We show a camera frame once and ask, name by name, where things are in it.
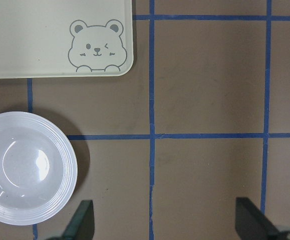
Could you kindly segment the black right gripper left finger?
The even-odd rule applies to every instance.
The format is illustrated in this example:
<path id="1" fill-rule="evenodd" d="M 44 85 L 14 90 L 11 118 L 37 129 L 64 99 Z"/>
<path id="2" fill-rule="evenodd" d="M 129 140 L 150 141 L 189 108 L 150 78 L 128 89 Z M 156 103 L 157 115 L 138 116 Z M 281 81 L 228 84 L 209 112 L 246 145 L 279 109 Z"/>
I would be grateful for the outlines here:
<path id="1" fill-rule="evenodd" d="M 77 210 L 65 228 L 64 240 L 92 240 L 94 236 L 94 207 L 92 200 L 80 202 Z"/>

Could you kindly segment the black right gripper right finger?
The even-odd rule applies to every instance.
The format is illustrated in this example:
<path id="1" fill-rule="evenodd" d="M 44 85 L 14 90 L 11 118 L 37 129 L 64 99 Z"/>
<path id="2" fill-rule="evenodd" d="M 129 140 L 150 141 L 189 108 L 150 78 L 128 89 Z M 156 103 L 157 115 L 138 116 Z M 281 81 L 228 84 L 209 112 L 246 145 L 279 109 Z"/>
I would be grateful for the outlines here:
<path id="1" fill-rule="evenodd" d="M 242 240 L 276 240 L 279 230 L 247 197 L 235 200 L 235 230 Z"/>

